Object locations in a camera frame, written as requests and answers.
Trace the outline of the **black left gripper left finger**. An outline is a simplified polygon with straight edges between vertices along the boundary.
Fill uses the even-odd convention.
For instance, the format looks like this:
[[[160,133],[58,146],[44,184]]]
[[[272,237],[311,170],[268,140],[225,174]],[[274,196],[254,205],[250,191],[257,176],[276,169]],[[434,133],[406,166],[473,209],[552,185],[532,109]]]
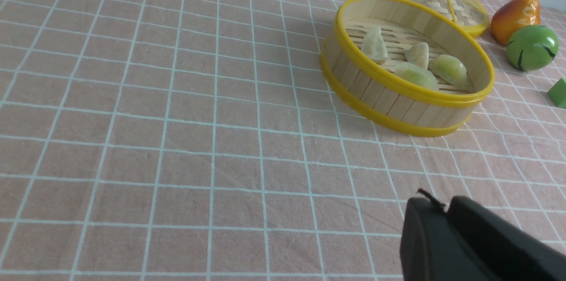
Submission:
[[[418,189],[408,199],[400,243],[405,281],[499,281],[447,220],[445,204]]]

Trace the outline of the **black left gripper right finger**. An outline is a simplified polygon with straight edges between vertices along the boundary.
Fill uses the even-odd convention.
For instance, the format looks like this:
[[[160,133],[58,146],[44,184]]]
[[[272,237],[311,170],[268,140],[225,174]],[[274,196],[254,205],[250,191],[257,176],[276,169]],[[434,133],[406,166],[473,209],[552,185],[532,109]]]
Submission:
[[[447,219],[502,281],[564,281],[565,255],[466,196],[454,196]]]

